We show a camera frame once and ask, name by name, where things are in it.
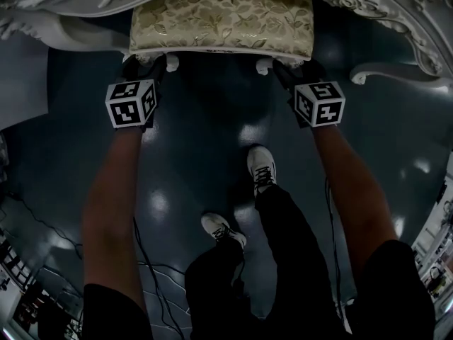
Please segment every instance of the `floor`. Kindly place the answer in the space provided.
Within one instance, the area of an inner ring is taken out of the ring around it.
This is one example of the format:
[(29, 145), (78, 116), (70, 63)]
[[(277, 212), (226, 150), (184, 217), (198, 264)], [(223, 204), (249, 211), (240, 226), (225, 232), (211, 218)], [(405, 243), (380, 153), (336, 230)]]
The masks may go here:
[[(383, 186), (401, 239), (410, 244), (445, 176), (453, 137), (451, 92), (377, 76), (364, 86), (352, 84), (348, 74), (356, 64), (413, 62), (409, 44), (375, 22), (320, 1), (315, 3), (315, 23), (314, 58), (347, 97), (340, 128)], [(104, 99), (121, 59), (115, 52), (51, 50), (50, 113), (5, 132), (11, 159), (8, 189), (20, 193), (37, 217), (77, 242), (82, 205), (114, 133)], [(311, 131), (298, 128), (288, 93), (275, 76), (256, 73), (256, 57), (192, 53), (180, 60), (180, 69), (164, 79), (154, 129), (143, 139), (136, 214), (146, 250), (152, 261), (184, 271), (214, 245), (200, 225), (203, 212), (236, 220), (248, 237), (244, 280), (252, 310), (266, 316), (276, 273), (253, 208), (245, 164), (250, 144), (260, 143), (273, 153), (278, 183), (304, 211), (335, 280), (324, 173)], [(32, 268), (46, 264), (59, 271), (82, 291), (82, 264), (71, 245), (34, 222), (20, 203), (7, 200), (3, 209), (8, 217), (2, 227), (16, 237), (11, 242), (22, 258)], [(284, 218), (276, 220), (285, 224)], [(355, 285), (337, 217), (336, 235), (341, 295), (347, 300)], [(301, 253), (296, 264), (303, 267), (304, 256), (309, 253)], [(145, 267), (141, 271), (144, 289), (153, 292), (149, 273)], [(162, 271), (183, 283), (181, 275)], [(163, 276), (159, 280), (168, 299), (187, 308), (184, 292)], [(156, 298), (145, 296), (151, 323), (161, 324)], [(173, 313), (180, 326), (190, 326), (187, 314)], [(178, 338), (158, 327), (154, 333), (157, 339)]]

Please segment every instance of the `floral cushion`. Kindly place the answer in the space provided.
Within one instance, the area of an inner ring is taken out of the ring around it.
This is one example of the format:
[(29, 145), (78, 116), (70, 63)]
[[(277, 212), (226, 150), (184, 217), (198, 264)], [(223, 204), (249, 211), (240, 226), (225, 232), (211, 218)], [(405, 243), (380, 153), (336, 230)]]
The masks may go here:
[(153, 0), (134, 10), (130, 51), (221, 50), (309, 60), (313, 41), (311, 0)]

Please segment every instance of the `white sneaker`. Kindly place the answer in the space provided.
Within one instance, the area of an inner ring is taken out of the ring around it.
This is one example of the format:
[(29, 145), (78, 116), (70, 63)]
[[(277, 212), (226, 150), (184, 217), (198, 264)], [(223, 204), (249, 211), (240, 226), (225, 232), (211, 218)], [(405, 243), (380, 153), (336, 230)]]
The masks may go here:
[(264, 146), (253, 146), (247, 156), (248, 172), (255, 184), (255, 198), (272, 184), (277, 183), (277, 170), (272, 154)]
[(206, 233), (208, 233), (217, 242), (225, 237), (229, 237), (238, 241), (241, 244), (242, 249), (247, 243), (246, 236), (242, 233), (233, 231), (228, 222), (222, 216), (213, 212), (209, 212), (202, 216), (201, 225), (205, 229)]

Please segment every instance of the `gold floral fabric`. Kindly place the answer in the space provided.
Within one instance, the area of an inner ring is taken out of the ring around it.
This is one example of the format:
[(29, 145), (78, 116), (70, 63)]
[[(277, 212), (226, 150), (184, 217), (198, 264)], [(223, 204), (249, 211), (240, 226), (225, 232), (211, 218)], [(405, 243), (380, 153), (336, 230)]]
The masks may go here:
[(130, 50), (261, 50), (307, 60), (313, 42), (311, 0), (153, 0), (134, 10)]

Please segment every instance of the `black pants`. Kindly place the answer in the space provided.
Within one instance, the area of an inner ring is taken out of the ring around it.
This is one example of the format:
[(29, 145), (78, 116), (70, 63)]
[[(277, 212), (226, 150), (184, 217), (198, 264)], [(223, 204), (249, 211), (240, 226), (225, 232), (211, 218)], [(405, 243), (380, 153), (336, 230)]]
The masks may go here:
[(277, 292), (262, 322), (236, 299), (231, 281), (243, 260), (241, 245), (225, 239), (198, 257), (185, 275), (193, 340), (329, 339), (343, 333), (326, 262), (300, 209), (274, 185), (256, 198), (275, 263)]

